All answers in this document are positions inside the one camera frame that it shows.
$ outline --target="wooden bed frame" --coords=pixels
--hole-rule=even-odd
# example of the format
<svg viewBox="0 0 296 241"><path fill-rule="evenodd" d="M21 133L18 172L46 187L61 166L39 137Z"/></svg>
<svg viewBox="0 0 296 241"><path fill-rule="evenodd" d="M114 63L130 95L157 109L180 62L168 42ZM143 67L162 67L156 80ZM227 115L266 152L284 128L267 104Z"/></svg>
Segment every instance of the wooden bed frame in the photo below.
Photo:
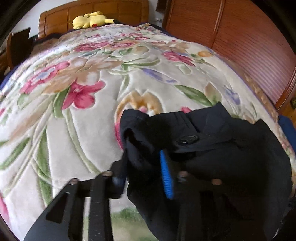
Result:
<svg viewBox="0 0 296 241"><path fill-rule="evenodd" d="M43 12L39 19L39 38L73 29L74 18L101 11L107 18L137 26L148 22L148 0L78 0Z"/></svg>

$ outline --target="yellow plush toy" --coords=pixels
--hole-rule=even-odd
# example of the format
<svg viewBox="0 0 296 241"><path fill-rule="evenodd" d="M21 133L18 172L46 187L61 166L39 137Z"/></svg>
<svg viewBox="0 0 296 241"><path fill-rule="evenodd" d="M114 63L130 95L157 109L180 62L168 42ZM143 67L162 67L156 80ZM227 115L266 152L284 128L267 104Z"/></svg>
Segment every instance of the yellow plush toy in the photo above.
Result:
<svg viewBox="0 0 296 241"><path fill-rule="evenodd" d="M74 29L103 26L105 23L116 23L115 19L107 19L102 12L87 13L76 17L73 22Z"/></svg>

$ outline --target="black metal bracket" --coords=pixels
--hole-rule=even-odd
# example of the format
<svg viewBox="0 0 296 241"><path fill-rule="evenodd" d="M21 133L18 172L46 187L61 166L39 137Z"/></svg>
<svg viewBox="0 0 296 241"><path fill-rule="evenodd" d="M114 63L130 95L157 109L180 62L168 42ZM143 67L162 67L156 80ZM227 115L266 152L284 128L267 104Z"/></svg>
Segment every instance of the black metal bracket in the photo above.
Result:
<svg viewBox="0 0 296 241"><path fill-rule="evenodd" d="M126 155L91 180L71 179L39 216L24 241L82 241L85 198L91 198L89 241L113 241L109 198L118 199L126 181Z"/></svg>

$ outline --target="wooden chair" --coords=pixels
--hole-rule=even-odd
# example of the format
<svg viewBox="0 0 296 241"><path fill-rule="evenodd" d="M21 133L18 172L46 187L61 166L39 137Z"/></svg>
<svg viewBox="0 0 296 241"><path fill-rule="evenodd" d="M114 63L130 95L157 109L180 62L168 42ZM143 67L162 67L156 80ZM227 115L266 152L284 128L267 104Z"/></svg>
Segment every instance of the wooden chair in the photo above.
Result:
<svg viewBox="0 0 296 241"><path fill-rule="evenodd" d="M17 33L10 33L8 36L6 55L11 70L28 58L32 52L33 40L29 39L30 30L31 28L27 28Z"/></svg>

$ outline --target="black jacket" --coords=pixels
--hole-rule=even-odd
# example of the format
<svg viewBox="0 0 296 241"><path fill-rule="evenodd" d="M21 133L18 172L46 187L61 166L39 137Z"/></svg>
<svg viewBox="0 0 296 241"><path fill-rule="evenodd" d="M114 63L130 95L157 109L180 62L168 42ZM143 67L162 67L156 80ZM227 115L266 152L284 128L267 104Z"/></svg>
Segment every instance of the black jacket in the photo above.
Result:
<svg viewBox="0 0 296 241"><path fill-rule="evenodd" d="M232 118L221 103L187 114L152 117L125 110L120 134L129 161L128 197L159 241L177 240L179 220L179 204L167 199L163 191L162 149L198 179L219 178L256 197L251 202L253 215L262 224L266 240L272 240L288 206L291 166L278 139L262 120L250 124ZM230 196L228 200L241 218L247 218L249 204Z"/></svg>

